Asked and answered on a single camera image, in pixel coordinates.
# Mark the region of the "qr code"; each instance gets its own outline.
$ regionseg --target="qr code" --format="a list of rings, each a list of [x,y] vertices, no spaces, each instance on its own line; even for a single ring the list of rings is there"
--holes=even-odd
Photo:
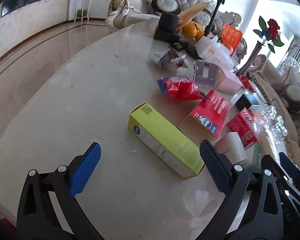
[[[247,131],[244,136],[247,140],[249,140],[253,135],[251,131]]]
[[[141,110],[144,111],[145,114],[149,114],[149,113],[152,112],[152,108],[151,108],[150,106],[143,106],[143,107],[141,108]]]

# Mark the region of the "black cable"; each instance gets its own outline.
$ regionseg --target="black cable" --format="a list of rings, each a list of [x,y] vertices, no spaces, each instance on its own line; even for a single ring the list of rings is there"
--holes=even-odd
[[[284,117],[284,112],[283,112],[283,110],[282,110],[282,107],[280,106],[280,102],[279,102],[279,100],[278,99],[276,99],[276,98],[274,98],[274,99],[272,99],[269,103],[266,103],[266,102],[264,102],[263,100],[262,100],[262,98],[258,95],[258,93],[256,93],[257,94],[257,96],[258,96],[258,98],[264,103],[264,104],[266,104],[266,105],[268,105],[268,106],[270,106],[270,104],[273,102],[273,101],[277,101],[278,102],[278,105],[279,105],[279,107],[281,108],[281,112],[282,112],[282,115],[283,115],[283,121],[285,121],[285,117]]]
[[[284,80],[284,82],[288,79],[288,77],[289,77],[289,74],[290,74],[290,69],[292,69],[292,68],[294,68],[294,67],[290,67],[289,69],[288,69],[288,74],[287,74],[287,78]]]

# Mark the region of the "pink box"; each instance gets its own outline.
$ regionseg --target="pink box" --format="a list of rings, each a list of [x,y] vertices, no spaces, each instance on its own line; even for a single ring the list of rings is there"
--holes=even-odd
[[[230,95],[234,95],[242,87],[240,79],[229,70],[219,68],[219,80],[217,89],[226,92]]]

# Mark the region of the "orange packaging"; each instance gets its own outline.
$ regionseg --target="orange packaging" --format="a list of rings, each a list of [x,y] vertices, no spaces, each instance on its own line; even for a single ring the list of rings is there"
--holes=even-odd
[[[221,34],[222,43],[223,44],[228,43],[233,48],[233,51],[230,54],[230,56],[232,56],[235,50],[237,49],[239,42],[241,41],[242,32],[238,31],[237,29],[235,29],[234,27],[226,23],[222,25],[222,28],[223,28]]]

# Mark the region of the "black box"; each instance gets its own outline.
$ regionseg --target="black box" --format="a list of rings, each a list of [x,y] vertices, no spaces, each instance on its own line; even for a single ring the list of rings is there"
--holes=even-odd
[[[255,99],[255,97],[249,94],[243,94],[235,103],[235,105],[238,108],[239,112],[241,112],[245,107],[247,109],[257,111],[261,106],[260,103]]]

